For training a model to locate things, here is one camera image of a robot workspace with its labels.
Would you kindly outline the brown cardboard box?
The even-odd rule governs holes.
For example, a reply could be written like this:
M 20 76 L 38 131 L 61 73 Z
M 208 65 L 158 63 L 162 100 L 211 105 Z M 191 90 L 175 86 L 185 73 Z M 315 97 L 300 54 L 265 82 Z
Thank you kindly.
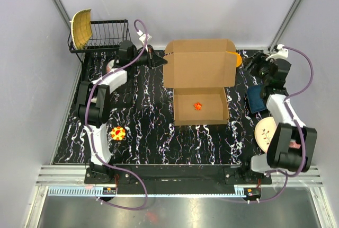
M 235 85 L 236 52 L 229 39 L 174 40 L 165 48 L 164 86 L 173 90 L 175 126 L 226 125 L 225 89 Z M 200 102 L 196 111 L 193 104 Z

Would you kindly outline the red orange leaf toy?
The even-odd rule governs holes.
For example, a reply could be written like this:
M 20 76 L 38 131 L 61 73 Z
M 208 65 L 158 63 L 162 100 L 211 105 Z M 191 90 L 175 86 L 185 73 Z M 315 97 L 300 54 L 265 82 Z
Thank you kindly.
M 202 109 L 202 104 L 200 102 L 194 103 L 193 106 L 196 111 L 200 111 Z

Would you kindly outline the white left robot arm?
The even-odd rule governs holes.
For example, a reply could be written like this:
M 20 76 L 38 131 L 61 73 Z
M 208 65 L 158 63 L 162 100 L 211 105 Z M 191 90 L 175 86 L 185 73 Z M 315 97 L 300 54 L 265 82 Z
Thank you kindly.
M 108 145 L 107 123 L 112 110 L 111 95 L 127 83 L 129 74 L 138 66 L 154 69 L 166 64 L 151 45 L 137 49 L 131 41 L 123 41 L 116 55 L 106 64 L 105 73 L 93 81 L 82 81 L 76 100 L 77 115 L 84 125 L 90 143 L 90 176 L 102 183 L 114 178 L 109 167 L 111 152 Z

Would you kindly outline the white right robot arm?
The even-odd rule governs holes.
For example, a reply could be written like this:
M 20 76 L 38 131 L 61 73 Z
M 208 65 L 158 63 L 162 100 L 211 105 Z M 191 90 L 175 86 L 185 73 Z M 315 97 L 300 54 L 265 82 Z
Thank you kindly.
M 266 154 L 252 156 L 250 165 L 240 171 L 245 183 L 254 183 L 262 174 L 281 171 L 288 177 L 307 172 L 311 166 L 317 131 L 307 127 L 297 116 L 285 87 L 291 68 L 287 56 L 280 52 L 258 52 L 248 58 L 245 69 L 262 80 L 260 97 L 273 116 L 276 130 Z

